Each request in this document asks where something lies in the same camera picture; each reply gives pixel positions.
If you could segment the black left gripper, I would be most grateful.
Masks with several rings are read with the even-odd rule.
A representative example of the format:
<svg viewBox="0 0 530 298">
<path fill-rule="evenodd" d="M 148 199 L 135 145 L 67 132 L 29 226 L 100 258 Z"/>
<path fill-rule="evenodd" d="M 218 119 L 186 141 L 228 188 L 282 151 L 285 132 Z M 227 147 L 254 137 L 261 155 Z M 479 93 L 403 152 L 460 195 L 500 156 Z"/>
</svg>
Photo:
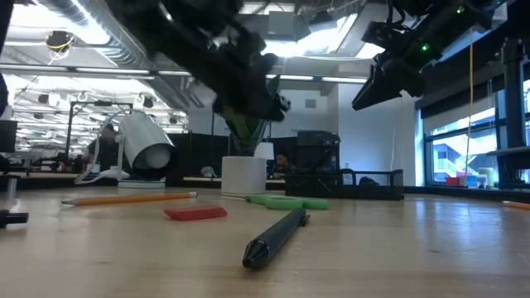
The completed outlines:
<svg viewBox="0 0 530 298">
<path fill-rule="evenodd" d="M 231 112 L 245 118 L 281 122 L 285 112 L 291 109 L 291 101 L 278 92 L 279 74 L 269 81 L 266 79 L 277 60 L 278 57 L 272 53 L 255 56 L 247 72 L 238 78 L 236 86 L 216 97 L 212 106 L 214 112 L 223 115 Z"/>
</svg>

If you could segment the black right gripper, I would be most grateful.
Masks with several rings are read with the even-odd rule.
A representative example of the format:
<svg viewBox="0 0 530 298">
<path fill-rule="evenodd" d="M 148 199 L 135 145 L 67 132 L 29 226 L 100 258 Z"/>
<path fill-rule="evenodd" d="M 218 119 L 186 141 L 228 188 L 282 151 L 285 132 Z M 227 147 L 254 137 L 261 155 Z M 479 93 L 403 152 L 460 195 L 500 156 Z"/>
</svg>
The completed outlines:
<svg viewBox="0 0 530 298">
<path fill-rule="evenodd" d="M 363 41 L 382 47 L 373 58 L 367 82 L 352 101 L 359 111 L 395 99 L 405 91 L 421 96 L 426 81 L 421 74 L 426 65 L 426 23 L 403 31 L 386 22 L 370 22 Z"/>
</svg>

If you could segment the green handled scissors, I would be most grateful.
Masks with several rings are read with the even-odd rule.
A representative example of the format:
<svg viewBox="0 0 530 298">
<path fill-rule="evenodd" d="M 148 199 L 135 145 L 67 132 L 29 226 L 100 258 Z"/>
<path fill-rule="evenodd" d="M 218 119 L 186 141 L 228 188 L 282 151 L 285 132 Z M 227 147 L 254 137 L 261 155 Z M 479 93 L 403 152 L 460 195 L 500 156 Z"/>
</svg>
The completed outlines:
<svg viewBox="0 0 530 298">
<path fill-rule="evenodd" d="M 294 210 L 294 209 L 328 209 L 327 199 L 314 199 L 306 197 L 291 197 L 283 195 L 246 195 L 249 203 L 264 205 L 268 209 Z"/>
</svg>

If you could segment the red eraser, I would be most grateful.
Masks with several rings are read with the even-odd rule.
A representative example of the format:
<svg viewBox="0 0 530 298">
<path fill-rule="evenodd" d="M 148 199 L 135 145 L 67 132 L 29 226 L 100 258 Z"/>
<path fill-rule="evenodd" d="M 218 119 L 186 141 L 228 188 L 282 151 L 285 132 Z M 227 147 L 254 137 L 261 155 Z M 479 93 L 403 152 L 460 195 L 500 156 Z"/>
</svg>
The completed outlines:
<svg viewBox="0 0 530 298">
<path fill-rule="evenodd" d="M 226 217 L 227 211 L 222 207 L 190 207 L 164 209 L 164 214 L 178 221 L 194 221 Z"/>
</svg>

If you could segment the black mesh desk organizer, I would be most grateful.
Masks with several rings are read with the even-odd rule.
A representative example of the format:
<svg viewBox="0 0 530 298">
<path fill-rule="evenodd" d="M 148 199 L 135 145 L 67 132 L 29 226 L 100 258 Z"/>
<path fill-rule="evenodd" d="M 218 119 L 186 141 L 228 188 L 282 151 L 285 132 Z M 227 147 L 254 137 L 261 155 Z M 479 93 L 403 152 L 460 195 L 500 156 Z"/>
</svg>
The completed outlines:
<svg viewBox="0 0 530 298">
<path fill-rule="evenodd" d="M 340 167 L 340 137 L 301 131 L 294 150 L 296 169 L 286 175 L 288 196 L 322 199 L 404 199 L 403 170 L 357 171 Z"/>
</svg>

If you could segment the white lampshade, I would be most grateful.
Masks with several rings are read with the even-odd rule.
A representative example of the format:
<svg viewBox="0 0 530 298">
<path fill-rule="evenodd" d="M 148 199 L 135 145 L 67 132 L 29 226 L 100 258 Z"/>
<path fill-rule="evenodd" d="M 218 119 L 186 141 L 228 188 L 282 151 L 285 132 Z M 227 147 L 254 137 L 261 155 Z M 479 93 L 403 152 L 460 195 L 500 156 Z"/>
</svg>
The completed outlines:
<svg viewBox="0 0 530 298">
<path fill-rule="evenodd" d="M 274 144 L 271 142 L 260 142 L 257 145 L 253 156 L 267 161 L 274 160 Z"/>
</svg>

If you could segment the grey ceiling box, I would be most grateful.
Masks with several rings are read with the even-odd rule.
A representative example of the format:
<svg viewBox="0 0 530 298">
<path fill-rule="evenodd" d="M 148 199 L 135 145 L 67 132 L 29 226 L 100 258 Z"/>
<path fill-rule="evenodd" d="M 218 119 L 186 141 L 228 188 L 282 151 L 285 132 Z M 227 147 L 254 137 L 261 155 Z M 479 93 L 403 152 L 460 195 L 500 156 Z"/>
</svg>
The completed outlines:
<svg viewBox="0 0 530 298">
<path fill-rule="evenodd" d="M 293 12 L 272 11 L 268 14 L 267 34 L 273 40 L 292 40 L 295 34 Z"/>
</svg>

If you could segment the person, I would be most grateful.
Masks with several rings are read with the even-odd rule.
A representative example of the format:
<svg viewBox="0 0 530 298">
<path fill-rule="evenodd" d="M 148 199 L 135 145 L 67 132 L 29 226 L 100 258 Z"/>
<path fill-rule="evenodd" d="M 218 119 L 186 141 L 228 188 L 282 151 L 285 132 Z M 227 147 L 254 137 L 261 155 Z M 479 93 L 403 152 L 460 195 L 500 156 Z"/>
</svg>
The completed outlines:
<svg viewBox="0 0 530 298">
<path fill-rule="evenodd" d="M 98 138 L 99 154 L 96 163 L 99 164 L 101 171 L 109 170 L 111 166 L 118 164 L 119 144 L 114 141 L 116 136 L 117 132 L 114 130 L 113 124 L 109 123 Z"/>
<path fill-rule="evenodd" d="M 274 179 L 283 179 L 286 175 L 296 171 L 296 167 L 289 161 L 289 156 L 280 152 L 276 154 L 274 166 L 272 167 L 272 177 Z"/>
</svg>

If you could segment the green plant in white pot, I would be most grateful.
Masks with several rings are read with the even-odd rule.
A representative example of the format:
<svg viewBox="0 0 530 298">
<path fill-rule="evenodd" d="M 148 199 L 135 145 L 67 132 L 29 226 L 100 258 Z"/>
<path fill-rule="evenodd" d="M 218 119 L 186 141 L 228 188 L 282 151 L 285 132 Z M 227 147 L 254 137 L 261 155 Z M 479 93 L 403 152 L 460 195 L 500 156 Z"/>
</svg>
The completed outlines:
<svg viewBox="0 0 530 298">
<path fill-rule="evenodd" d="M 270 112 L 283 114 L 277 90 L 280 77 L 274 76 L 261 89 L 242 99 L 217 99 L 214 112 L 226 123 L 236 154 L 222 158 L 221 192 L 224 195 L 256 195 L 266 190 L 267 160 L 256 157 L 271 122 Z"/>
</svg>

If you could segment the white mug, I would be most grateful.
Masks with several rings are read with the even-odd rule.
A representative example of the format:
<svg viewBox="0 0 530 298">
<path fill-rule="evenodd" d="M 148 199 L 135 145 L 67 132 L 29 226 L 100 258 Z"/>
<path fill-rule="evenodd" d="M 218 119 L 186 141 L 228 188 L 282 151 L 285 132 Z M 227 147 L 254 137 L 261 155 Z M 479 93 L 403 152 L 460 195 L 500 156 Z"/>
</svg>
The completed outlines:
<svg viewBox="0 0 530 298">
<path fill-rule="evenodd" d="M 118 124 L 118 135 L 113 139 L 118 144 L 117 163 L 89 180 L 87 176 L 98 164 L 100 138 L 104 129 L 119 115 L 123 118 Z M 75 179 L 75 183 L 87 185 L 110 178 L 115 179 L 120 188 L 163 189 L 175 152 L 171 139 L 150 115 L 132 108 L 118 111 L 109 116 L 98 130 L 94 159 L 85 172 Z"/>
</svg>

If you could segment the black upright pole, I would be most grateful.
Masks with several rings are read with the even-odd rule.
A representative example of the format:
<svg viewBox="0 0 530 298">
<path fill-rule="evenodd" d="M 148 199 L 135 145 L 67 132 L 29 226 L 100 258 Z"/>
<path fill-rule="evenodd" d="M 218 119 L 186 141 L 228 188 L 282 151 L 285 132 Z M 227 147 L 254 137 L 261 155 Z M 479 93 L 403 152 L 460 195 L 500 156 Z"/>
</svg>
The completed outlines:
<svg viewBox="0 0 530 298">
<path fill-rule="evenodd" d="M 526 145 L 522 64 L 524 55 L 524 44 L 520 39 L 505 41 L 502 60 L 508 149 Z"/>
</svg>

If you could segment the black desk top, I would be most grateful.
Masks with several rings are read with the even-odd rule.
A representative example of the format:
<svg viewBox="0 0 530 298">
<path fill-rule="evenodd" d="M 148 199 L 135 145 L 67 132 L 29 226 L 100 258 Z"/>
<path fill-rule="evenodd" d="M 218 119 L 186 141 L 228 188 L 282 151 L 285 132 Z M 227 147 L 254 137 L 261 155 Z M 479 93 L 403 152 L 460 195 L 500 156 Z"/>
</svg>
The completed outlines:
<svg viewBox="0 0 530 298">
<path fill-rule="evenodd" d="M 490 151 L 487 156 L 497 159 L 499 170 L 530 170 L 530 146 Z"/>
</svg>

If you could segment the dark background monitor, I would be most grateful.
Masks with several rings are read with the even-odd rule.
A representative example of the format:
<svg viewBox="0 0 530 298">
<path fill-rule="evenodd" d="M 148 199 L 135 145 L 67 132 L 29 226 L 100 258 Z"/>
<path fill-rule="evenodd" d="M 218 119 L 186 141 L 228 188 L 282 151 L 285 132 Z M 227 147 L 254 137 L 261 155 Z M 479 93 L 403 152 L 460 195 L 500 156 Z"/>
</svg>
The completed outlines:
<svg viewBox="0 0 530 298">
<path fill-rule="evenodd" d="M 17 124 L 17 121 L 0 120 L 0 153 L 15 151 Z"/>
</svg>

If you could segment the black partition wall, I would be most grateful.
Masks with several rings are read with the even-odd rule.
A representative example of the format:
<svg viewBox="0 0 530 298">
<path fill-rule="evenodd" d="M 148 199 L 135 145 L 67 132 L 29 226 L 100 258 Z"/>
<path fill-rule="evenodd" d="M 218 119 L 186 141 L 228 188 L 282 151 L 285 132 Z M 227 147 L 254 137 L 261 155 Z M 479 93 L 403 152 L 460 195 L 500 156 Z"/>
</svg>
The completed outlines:
<svg viewBox="0 0 530 298">
<path fill-rule="evenodd" d="M 170 134 L 176 146 L 176 161 L 167 174 L 167 186 L 183 186 L 185 177 L 205 176 L 201 170 L 211 166 L 214 173 L 221 177 L 222 158 L 237 156 L 232 136 L 215 136 L 200 133 Z"/>
</svg>

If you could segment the silver ceiling duct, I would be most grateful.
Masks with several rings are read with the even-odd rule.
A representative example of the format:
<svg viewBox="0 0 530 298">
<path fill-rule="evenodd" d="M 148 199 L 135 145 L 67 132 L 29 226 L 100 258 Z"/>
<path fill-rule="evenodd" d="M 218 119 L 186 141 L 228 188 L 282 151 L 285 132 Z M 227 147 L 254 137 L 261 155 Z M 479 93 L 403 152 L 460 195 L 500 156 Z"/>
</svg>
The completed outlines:
<svg viewBox="0 0 530 298">
<path fill-rule="evenodd" d="M 126 70 L 156 68 L 146 51 L 119 24 L 109 11 L 104 0 L 35 0 L 52 12 L 88 29 L 99 29 L 109 36 L 109 41 L 98 45 L 98 50 L 117 67 Z M 188 110 L 189 107 L 203 108 L 205 105 L 196 96 L 181 89 L 177 79 L 164 79 L 156 76 L 147 81 L 157 95 L 171 108 Z"/>
</svg>

